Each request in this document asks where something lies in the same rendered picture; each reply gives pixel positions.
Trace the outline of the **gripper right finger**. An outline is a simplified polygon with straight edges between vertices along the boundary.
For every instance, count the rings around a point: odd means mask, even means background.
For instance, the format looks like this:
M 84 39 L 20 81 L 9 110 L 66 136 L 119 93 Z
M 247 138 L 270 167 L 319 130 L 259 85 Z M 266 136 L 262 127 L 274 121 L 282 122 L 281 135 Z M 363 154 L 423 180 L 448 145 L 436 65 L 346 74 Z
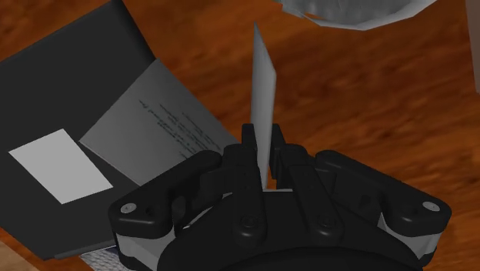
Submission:
M 399 236 L 440 235 L 452 216 L 442 200 L 340 152 L 322 150 L 310 156 L 303 146 L 288 144 L 274 124 L 270 170 L 278 189 L 295 186 L 293 169 L 299 170 L 300 183 L 313 193 L 321 186 L 330 199 L 375 225 L 382 221 Z

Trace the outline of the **blank white paper sheet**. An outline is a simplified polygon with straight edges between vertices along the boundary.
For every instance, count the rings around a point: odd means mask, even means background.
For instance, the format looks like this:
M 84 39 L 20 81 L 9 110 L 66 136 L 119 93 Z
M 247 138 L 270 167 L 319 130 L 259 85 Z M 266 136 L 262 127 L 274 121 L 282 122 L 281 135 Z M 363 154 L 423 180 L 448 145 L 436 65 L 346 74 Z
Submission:
M 113 187 L 64 129 L 9 154 L 61 204 Z

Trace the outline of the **grey sheet with writing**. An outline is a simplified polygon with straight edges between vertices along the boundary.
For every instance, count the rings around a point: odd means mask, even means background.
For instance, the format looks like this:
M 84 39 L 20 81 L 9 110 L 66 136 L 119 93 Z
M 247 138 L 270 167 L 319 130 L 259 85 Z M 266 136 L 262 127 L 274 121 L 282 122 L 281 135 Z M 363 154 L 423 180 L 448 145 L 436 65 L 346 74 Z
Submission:
M 81 139 L 139 186 L 197 152 L 222 152 L 236 141 L 159 60 Z

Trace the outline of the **black flat folder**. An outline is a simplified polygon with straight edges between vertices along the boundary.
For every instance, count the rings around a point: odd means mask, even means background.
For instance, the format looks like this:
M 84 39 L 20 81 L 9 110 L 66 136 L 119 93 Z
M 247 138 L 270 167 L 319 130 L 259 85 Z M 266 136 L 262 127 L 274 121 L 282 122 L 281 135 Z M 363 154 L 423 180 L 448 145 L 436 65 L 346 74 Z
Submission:
M 108 208 L 135 183 L 82 149 L 112 184 L 66 204 L 11 151 L 64 129 L 79 140 L 154 61 L 122 0 L 110 0 L 0 62 L 0 228 L 40 259 L 114 244 Z

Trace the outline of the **thin grey card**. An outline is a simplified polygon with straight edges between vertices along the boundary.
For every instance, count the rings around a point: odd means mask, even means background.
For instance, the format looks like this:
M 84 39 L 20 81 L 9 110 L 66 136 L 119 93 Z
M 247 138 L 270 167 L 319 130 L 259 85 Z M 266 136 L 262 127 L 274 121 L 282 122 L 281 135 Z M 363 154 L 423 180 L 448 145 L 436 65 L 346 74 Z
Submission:
M 275 106 L 276 71 L 258 24 L 254 23 L 250 123 L 255 130 L 262 188 L 267 188 L 268 164 Z

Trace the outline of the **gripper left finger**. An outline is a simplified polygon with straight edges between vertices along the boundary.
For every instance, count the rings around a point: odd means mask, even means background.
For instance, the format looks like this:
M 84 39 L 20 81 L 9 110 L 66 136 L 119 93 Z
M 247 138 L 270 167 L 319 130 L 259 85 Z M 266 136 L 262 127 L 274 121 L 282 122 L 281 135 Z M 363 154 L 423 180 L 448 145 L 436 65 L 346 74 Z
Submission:
M 253 124 L 242 126 L 240 143 L 223 153 L 202 150 L 118 199 L 108 209 L 112 231 L 120 236 L 157 239 L 176 222 L 185 222 L 218 203 L 233 198 L 232 236 L 245 248 L 266 239 L 267 221 L 257 164 Z

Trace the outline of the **white blue patterned cloth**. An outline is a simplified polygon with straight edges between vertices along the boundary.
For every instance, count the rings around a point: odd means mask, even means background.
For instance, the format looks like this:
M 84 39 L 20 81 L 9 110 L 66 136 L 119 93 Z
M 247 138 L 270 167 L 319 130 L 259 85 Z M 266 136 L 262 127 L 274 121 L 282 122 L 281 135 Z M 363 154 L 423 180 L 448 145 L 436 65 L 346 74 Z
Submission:
M 94 271 L 125 271 L 115 247 L 84 253 L 80 255 L 80 259 Z

